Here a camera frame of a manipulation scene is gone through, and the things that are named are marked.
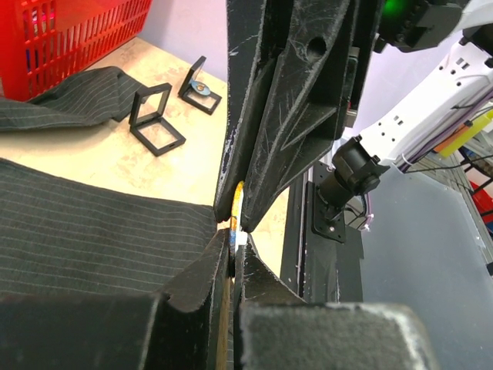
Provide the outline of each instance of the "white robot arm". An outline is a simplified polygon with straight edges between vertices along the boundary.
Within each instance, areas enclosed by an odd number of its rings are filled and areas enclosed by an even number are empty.
[[[334,154],[335,170],[318,188],[318,195],[327,205],[327,222],[336,220],[352,197],[372,191],[392,163],[405,169],[419,160],[434,147],[437,137],[453,132],[493,97],[493,0],[471,0],[465,7],[466,1],[461,1],[459,7],[460,1],[430,2],[440,5],[428,4],[429,17],[424,16],[414,29],[406,29],[405,22],[402,29],[392,22],[384,28],[384,39],[403,51],[437,45],[437,37],[448,32],[436,29],[441,23],[447,24],[447,30],[463,30],[464,38],[389,113]],[[442,7],[443,11],[444,3],[447,12],[455,16],[456,25],[451,26],[450,19],[434,13],[433,7],[437,12]]]
[[[493,68],[486,64],[490,58],[472,42],[454,44],[418,87],[361,132],[363,148],[381,166],[412,163],[430,149],[431,138],[464,122],[493,93]]]

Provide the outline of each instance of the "white wall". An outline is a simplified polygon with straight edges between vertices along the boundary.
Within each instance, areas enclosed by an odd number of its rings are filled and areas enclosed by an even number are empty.
[[[377,122],[399,103],[438,65],[460,37],[461,34],[453,35],[437,48],[420,52],[403,53],[388,46],[381,54],[374,53],[352,132],[359,133]]]
[[[226,0],[153,0],[140,37],[227,80]]]

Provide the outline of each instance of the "yellow object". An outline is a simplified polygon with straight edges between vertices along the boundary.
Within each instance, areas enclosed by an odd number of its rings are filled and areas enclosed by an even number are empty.
[[[484,129],[493,120],[493,110],[486,112],[472,121],[472,127],[465,130],[460,136],[450,143],[447,147],[440,150],[442,156],[450,156],[455,150],[466,144],[470,139],[476,136],[482,129]]]
[[[243,184],[244,182],[240,181],[234,192],[233,206],[231,207],[231,219],[230,219],[231,234],[236,232],[237,229],[238,217],[240,216],[240,212],[241,212],[241,202],[243,201],[243,197],[241,193],[243,191]]]

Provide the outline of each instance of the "pinstripe fabric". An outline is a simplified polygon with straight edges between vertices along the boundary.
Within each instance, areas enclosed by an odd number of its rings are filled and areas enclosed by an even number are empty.
[[[0,294],[153,291],[198,258],[215,231],[212,207],[0,160]]]
[[[28,103],[0,98],[0,131],[121,121],[142,84],[116,67],[76,73]]]

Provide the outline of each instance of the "green light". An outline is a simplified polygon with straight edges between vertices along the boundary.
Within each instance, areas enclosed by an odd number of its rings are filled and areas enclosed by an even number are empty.
[[[387,0],[384,5],[385,18],[398,17],[406,9],[406,0]]]

